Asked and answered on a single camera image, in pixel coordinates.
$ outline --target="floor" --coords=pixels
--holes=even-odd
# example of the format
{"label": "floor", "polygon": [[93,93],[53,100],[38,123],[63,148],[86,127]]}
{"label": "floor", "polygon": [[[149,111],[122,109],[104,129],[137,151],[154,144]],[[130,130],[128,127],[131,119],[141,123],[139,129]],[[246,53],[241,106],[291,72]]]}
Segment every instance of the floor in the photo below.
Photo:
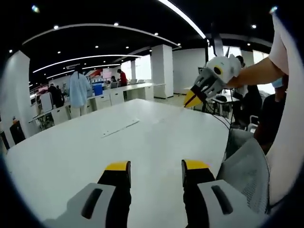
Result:
{"label": "floor", "polygon": [[154,98],[154,101],[158,102],[158,103],[167,104],[167,105],[183,107],[185,97],[186,97],[185,95],[174,94],[173,97],[170,97],[167,99]]}

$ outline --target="blue container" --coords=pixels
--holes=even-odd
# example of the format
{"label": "blue container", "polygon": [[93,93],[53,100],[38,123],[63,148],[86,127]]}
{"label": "blue container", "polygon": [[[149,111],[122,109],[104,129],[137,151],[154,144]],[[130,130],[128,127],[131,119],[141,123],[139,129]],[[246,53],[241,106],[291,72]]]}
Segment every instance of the blue container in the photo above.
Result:
{"label": "blue container", "polygon": [[102,83],[94,83],[93,84],[93,90],[94,90],[95,96],[102,95],[103,94]]}

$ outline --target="ceiling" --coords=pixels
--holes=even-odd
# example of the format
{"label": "ceiling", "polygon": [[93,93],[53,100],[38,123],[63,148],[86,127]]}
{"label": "ceiling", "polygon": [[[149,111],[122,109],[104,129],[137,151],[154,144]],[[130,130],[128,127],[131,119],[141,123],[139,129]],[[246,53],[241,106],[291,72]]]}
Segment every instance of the ceiling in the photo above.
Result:
{"label": "ceiling", "polygon": [[[242,35],[248,40],[252,37],[269,42],[273,39],[273,25],[269,10],[274,1],[261,0],[171,0],[188,15],[205,34],[211,33],[214,23],[219,33]],[[151,47],[166,44],[172,48],[202,48],[206,41],[178,14],[158,0],[86,0],[64,3],[58,0],[6,2],[2,7],[1,20],[7,21],[6,53],[8,50],[22,50],[30,57],[30,81],[44,83],[48,76],[64,72],[64,67],[75,63],[98,66],[117,63],[120,57],[88,58],[48,67],[36,73],[33,71],[44,66],[67,59],[96,55],[127,55],[141,48],[145,51],[136,55],[147,55]],[[35,4],[40,13],[31,10]],[[138,31],[105,26],[81,26],[62,29],[64,26],[99,23],[139,29]],[[39,36],[26,44],[26,40],[42,32],[59,29]],[[237,45],[243,48],[247,40],[224,39],[224,45]],[[252,43],[250,48],[269,51],[269,47]]]}

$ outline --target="person in white coat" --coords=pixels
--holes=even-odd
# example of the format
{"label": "person in white coat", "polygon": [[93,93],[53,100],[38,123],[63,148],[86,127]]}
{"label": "person in white coat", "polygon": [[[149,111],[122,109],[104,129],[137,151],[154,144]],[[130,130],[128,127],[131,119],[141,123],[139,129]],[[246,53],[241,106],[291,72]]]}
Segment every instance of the person in white coat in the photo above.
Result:
{"label": "person in white coat", "polygon": [[75,67],[70,78],[71,117],[76,118],[87,113],[87,91],[91,88],[86,76],[83,75],[81,65]]}

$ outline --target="person in red shirt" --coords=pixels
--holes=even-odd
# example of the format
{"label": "person in red shirt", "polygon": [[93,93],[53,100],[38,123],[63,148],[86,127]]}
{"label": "person in red shirt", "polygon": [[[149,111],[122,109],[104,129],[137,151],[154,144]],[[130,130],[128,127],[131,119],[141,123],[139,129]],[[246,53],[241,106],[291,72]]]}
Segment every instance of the person in red shirt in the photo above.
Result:
{"label": "person in red shirt", "polygon": [[124,71],[122,71],[121,69],[118,69],[117,73],[120,74],[120,85],[121,86],[126,86],[127,85],[127,77],[126,77]]}

